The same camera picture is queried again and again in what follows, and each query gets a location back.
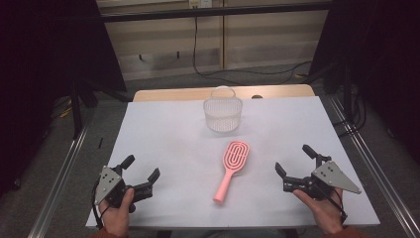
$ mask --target wall outlet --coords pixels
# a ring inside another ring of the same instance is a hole
[[[189,8],[199,8],[200,7],[200,0],[189,0]]]
[[[200,0],[200,8],[212,8],[212,0]]]

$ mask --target pink hairbrush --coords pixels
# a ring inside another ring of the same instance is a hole
[[[219,204],[223,203],[232,175],[242,169],[249,151],[250,147],[245,142],[233,141],[229,144],[223,156],[223,165],[225,166],[226,173],[216,195],[213,197],[214,202]]]

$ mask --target clear plastic basket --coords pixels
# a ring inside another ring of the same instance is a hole
[[[215,96],[219,90],[230,90],[230,97]],[[210,98],[204,101],[203,109],[208,128],[215,132],[235,130],[241,121],[242,100],[236,97],[235,90],[228,86],[218,86],[211,91]]]

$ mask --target human hand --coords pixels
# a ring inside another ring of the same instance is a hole
[[[340,197],[343,197],[343,190],[340,188],[335,188],[335,190],[331,198],[341,205]],[[294,190],[293,194],[311,209],[316,224],[324,234],[334,234],[343,230],[341,212],[328,199],[315,200],[299,189]]]
[[[121,202],[120,208],[109,207],[107,200],[102,200],[99,203],[99,210],[104,221],[105,229],[108,233],[118,237],[127,237],[129,233],[129,206],[133,201],[134,190],[127,189]]]

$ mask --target white tabletop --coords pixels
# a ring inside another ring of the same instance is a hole
[[[232,178],[225,202],[212,198],[225,173],[222,158],[231,141],[249,144],[250,154]],[[289,228],[315,225],[310,210],[282,191],[275,172],[279,162],[290,177],[304,178],[315,161],[304,144],[331,156],[363,191],[344,192],[348,225],[379,224],[377,216],[318,97],[244,100],[242,121],[231,133],[206,127],[203,101],[130,103],[109,167],[134,155],[123,173],[126,184],[147,181],[155,168],[160,178],[154,196],[136,203],[130,225],[153,229]],[[95,226],[91,213],[86,226]]]

